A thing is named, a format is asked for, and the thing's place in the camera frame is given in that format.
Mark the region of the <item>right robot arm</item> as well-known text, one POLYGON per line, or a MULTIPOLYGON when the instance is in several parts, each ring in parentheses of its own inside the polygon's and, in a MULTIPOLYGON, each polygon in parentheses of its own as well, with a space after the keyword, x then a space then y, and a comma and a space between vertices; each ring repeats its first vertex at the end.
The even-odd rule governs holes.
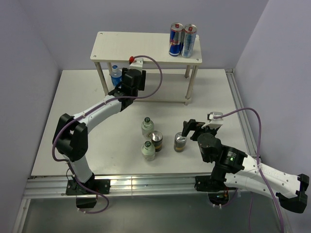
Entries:
POLYGON ((182 136, 198 143, 205 163, 213 163, 209 175, 195 177, 195 189, 201 192, 218 192, 228 188, 244 189, 269 198, 276 198, 284 209, 301 214, 308 202, 306 190, 309 177, 305 174, 291 175, 258 162, 247 153, 226 146, 216 138, 221 124, 195 119, 184 121, 182 136))

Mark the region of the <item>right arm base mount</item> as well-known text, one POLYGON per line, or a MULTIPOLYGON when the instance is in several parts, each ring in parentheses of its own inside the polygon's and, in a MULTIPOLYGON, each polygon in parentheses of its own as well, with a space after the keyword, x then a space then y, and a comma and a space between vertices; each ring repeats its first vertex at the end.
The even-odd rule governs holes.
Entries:
POLYGON ((207 193, 209 205, 220 210, 229 206, 240 196, 237 188, 229 188, 224 183, 213 181, 210 175, 195 176, 194 189, 207 193))

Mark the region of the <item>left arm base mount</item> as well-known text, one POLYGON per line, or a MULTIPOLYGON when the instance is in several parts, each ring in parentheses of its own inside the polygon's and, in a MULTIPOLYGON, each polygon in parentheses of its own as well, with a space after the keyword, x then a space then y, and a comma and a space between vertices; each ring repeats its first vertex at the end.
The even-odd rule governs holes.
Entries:
MULTIPOLYGON (((110 180, 109 179, 95 179, 94 185, 91 190, 94 190, 100 194, 109 194, 110 180)), ((76 196, 76 207, 82 209, 94 208, 97 203, 97 197, 95 198, 79 198, 78 196, 91 195, 92 193, 83 189, 75 180, 69 180, 65 192, 66 196, 76 196)))

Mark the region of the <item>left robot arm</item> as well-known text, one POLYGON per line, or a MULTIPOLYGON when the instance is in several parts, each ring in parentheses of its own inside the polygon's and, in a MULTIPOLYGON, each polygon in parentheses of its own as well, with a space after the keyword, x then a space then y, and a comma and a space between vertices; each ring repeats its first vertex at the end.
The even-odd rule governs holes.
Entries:
POLYGON ((145 80, 145 70, 123 68, 121 83, 104 100, 79 114, 60 116, 52 140, 52 156, 69 165, 79 180, 77 188, 82 193, 89 194, 95 187, 95 175, 86 159, 88 134, 105 119, 131 105, 138 92, 144 90, 145 80))

